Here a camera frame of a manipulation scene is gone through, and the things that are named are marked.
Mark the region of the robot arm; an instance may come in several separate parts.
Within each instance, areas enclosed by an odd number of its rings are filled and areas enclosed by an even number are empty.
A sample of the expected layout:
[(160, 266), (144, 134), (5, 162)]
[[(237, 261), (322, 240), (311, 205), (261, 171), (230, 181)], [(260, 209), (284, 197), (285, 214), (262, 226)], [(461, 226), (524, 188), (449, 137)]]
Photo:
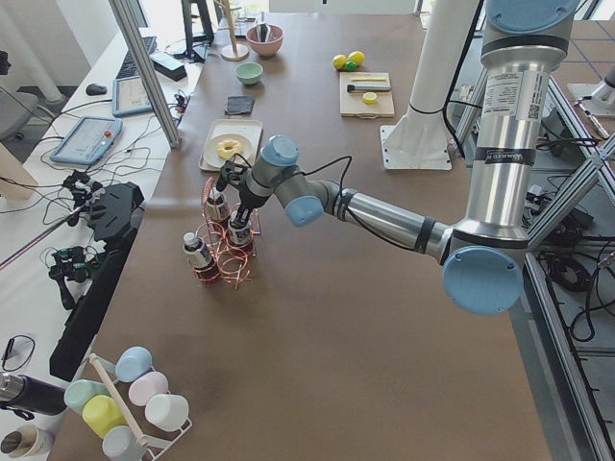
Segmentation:
[(234, 230), (276, 198), (302, 227), (323, 214), (364, 228), (399, 248), (434, 257), (447, 295), (461, 308), (493, 315), (511, 308), (523, 291), (529, 237), (522, 225), (551, 74), (568, 53), (574, 1), (440, 1), (431, 14), (408, 108), (381, 136), (391, 169), (440, 169), (447, 104), (456, 76), (483, 20), (480, 61), (486, 73), (480, 129), (472, 159), (464, 217), (448, 226), (344, 187), (311, 181), (298, 166), (297, 145), (272, 136), (254, 162), (227, 161), (220, 184), (240, 204)]

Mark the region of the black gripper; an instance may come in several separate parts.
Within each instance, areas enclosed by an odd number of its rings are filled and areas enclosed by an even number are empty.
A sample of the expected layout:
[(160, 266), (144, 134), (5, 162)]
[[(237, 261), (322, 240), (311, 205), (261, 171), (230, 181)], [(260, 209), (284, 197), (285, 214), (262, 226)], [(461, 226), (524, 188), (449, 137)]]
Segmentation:
[(242, 173), (239, 183), (239, 199), (241, 206), (235, 212), (234, 222), (236, 224), (245, 223), (247, 225), (249, 223), (252, 210), (245, 210), (245, 208), (259, 207), (258, 188), (254, 186), (252, 170), (250, 168)]

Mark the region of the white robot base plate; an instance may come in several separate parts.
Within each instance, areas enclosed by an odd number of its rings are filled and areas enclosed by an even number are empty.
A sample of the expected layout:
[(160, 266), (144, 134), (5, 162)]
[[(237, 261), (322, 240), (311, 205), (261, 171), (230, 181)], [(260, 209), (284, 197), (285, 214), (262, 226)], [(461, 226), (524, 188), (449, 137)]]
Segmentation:
[(381, 156), (388, 170), (451, 170), (448, 139), (442, 124), (414, 132), (393, 125), (380, 126)]

